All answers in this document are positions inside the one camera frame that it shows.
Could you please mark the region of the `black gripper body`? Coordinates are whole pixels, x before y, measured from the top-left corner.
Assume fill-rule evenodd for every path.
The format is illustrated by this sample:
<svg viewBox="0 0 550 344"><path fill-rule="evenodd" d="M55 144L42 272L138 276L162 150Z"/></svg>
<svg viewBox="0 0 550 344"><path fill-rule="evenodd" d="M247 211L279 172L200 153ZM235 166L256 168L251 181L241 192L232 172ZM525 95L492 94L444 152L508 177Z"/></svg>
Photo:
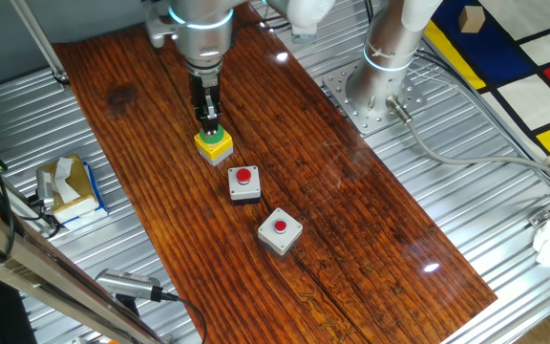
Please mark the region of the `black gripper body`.
<svg viewBox="0 0 550 344"><path fill-rule="evenodd" d="M220 98L221 85L219 73L190 74L189 78L191 98L202 99L206 95L210 95L212 99Z"/></svg>

